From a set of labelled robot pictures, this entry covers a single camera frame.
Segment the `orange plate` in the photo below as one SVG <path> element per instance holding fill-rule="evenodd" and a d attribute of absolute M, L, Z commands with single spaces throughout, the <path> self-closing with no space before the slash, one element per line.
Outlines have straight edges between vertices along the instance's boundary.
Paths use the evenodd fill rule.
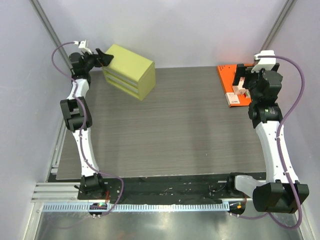
<path fill-rule="evenodd" d="M 232 83 L 234 82 L 235 74 L 236 74 L 236 64 L 232 65 L 219 65 L 216 67 L 220 81 L 223 87 L 224 93 L 233 93 L 234 90 L 232 88 Z M 229 107 L 243 107 L 243 106 L 249 106 L 251 103 L 250 98 L 246 98 L 244 95 L 237 95 L 239 98 L 240 103 L 236 104 L 229 104 Z"/>

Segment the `wooden tabletop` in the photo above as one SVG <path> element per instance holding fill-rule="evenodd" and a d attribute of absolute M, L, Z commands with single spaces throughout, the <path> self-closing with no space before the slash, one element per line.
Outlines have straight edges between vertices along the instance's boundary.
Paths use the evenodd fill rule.
<path fill-rule="evenodd" d="M 229 108 L 215 67 L 156 69 L 143 100 L 91 74 L 86 101 L 102 172 L 121 177 L 264 172 L 247 107 Z M 79 179 L 77 145 L 67 131 L 57 179 Z"/>

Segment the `yellow foam block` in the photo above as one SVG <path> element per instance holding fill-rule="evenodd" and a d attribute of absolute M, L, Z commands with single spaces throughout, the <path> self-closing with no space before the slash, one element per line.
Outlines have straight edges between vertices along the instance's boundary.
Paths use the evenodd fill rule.
<path fill-rule="evenodd" d="M 156 85 L 155 63 L 116 44 L 105 53 L 114 55 L 102 68 L 106 81 L 142 101 Z"/>

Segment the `white wall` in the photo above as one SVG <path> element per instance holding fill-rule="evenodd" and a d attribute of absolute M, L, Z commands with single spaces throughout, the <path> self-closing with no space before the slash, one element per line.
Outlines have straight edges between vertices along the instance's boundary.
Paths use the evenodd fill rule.
<path fill-rule="evenodd" d="M 0 22 L 0 238 L 16 240 L 47 176 L 71 84 L 52 67 L 55 46 L 29 1 L 1 1 Z M 66 70 L 59 54 L 56 62 Z"/>
<path fill-rule="evenodd" d="M 252 62 L 285 0 L 39 2 L 61 42 L 116 43 L 171 68 Z"/>
<path fill-rule="evenodd" d="M 320 1 L 297 1 L 270 46 L 277 55 L 296 61 L 306 78 L 304 96 L 288 118 L 284 131 L 294 170 L 300 182 L 310 189 L 304 206 L 316 239 L 320 239 L 319 9 Z M 279 62 L 283 82 L 278 102 L 286 113 L 298 95 L 301 80 L 294 67 Z"/>

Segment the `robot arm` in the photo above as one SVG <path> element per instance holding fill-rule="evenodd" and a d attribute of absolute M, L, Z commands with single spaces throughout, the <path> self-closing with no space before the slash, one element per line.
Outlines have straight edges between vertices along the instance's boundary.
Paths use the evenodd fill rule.
<path fill-rule="evenodd" d="M 275 58 L 259 58 L 274 56 L 274 51 L 261 51 L 254 56 L 253 66 L 238 64 L 233 85 L 244 78 L 243 87 L 249 90 L 251 104 L 248 115 L 252 120 L 262 146 L 266 183 L 261 183 L 251 176 L 238 174 L 234 177 L 234 188 L 252 198 L 258 212 L 294 213 L 298 207 L 284 171 L 277 146 L 277 130 L 282 120 L 281 110 L 276 102 L 282 87 L 282 76 L 277 73 L 279 64 Z M 309 195 L 308 185 L 300 184 L 291 165 L 285 138 L 284 128 L 280 132 L 280 144 L 287 171 L 297 190 L 302 203 Z"/>
<path fill-rule="evenodd" d="M 72 89 L 67 99 L 60 101 L 60 107 L 65 125 L 67 129 L 72 132 L 76 141 L 81 161 L 80 187 L 75 187 L 79 189 L 79 194 L 84 195 L 86 198 L 100 198 L 104 196 L 106 187 L 102 176 L 88 167 L 88 164 L 90 164 L 95 170 L 99 171 L 91 143 L 91 126 L 93 122 L 85 96 L 91 83 L 89 71 L 93 67 L 108 66 L 114 56 L 104 54 L 99 48 L 96 49 L 97 54 L 94 54 L 88 48 L 87 41 L 75 42 L 75 44 L 79 46 L 82 54 L 74 52 L 69 56 L 72 64 L 72 78 L 75 82 L 72 82 Z M 88 164 L 85 162 L 80 146 L 80 128 L 84 122 L 85 113 L 74 97 L 78 98 L 83 103 L 87 116 L 84 129 L 81 132 L 81 146 Z"/>

